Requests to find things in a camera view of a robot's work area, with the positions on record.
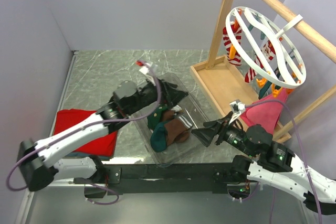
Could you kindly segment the teal santa sock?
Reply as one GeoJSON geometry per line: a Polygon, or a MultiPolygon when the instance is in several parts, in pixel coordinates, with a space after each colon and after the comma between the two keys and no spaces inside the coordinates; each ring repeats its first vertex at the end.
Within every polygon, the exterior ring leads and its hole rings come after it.
{"type": "Polygon", "coordinates": [[[167,131],[165,129],[166,123],[167,121],[160,122],[153,130],[153,133],[150,138],[151,147],[157,153],[162,152],[167,148],[166,143],[167,131]]]}

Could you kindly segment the brown sock grey cuff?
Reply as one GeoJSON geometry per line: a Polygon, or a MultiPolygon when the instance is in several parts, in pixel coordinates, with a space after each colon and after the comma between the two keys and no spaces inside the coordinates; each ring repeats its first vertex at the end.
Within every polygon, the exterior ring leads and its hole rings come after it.
{"type": "Polygon", "coordinates": [[[175,119],[176,112],[173,110],[166,110],[162,113],[160,122],[166,122],[166,121],[171,121],[175,119]]]}

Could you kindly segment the red white striped sock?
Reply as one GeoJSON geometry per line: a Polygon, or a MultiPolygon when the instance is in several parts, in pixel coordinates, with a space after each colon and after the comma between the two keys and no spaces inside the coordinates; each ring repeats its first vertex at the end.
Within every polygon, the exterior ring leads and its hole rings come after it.
{"type": "MultiPolygon", "coordinates": [[[[242,39],[242,29],[237,22],[230,22],[230,28],[239,44],[242,39]]],[[[231,65],[241,66],[241,56],[237,52],[237,49],[232,44],[231,39],[228,36],[227,27],[223,28],[223,42],[227,53],[227,60],[231,65]]]]}

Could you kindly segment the green dotted duck sock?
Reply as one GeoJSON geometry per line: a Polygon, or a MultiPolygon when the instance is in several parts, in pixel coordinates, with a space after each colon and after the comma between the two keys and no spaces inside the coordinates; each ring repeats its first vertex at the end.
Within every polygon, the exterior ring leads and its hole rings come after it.
{"type": "Polygon", "coordinates": [[[166,110],[173,110],[176,112],[176,115],[182,111],[182,108],[179,105],[174,107],[169,107],[167,104],[159,105],[153,113],[147,117],[147,126],[150,130],[154,130],[155,127],[160,123],[161,115],[166,110]]]}

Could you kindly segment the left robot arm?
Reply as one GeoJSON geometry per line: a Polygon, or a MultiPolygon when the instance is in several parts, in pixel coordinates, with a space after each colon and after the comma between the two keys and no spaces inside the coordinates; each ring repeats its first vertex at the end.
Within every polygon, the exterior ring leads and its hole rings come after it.
{"type": "Polygon", "coordinates": [[[25,140],[19,145],[17,166],[29,191],[39,191],[55,180],[65,178],[88,179],[99,183],[104,179],[105,168],[101,160],[90,156],[66,159],[72,151],[110,135],[131,122],[129,118],[143,108],[166,103],[170,107],[188,96],[176,84],[159,80],[137,86],[124,81],[108,103],[78,124],[54,136],[39,140],[25,140]]]}

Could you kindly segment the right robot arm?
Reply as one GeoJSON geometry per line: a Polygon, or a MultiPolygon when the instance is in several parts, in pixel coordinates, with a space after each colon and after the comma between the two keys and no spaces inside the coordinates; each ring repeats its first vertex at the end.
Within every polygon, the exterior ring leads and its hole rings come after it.
{"type": "Polygon", "coordinates": [[[191,131],[204,146],[216,138],[215,145],[226,142],[243,153],[233,158],[227,170],[217,172],[216,180],[226,184],[254,180],[287,192],[311,211],[335,215],[335,180],[305,167],[298,155],[273,141],[272,134],[261,125],[244,130],[239,120],[230,121],[232,116],[228,113],[191,131]]]}

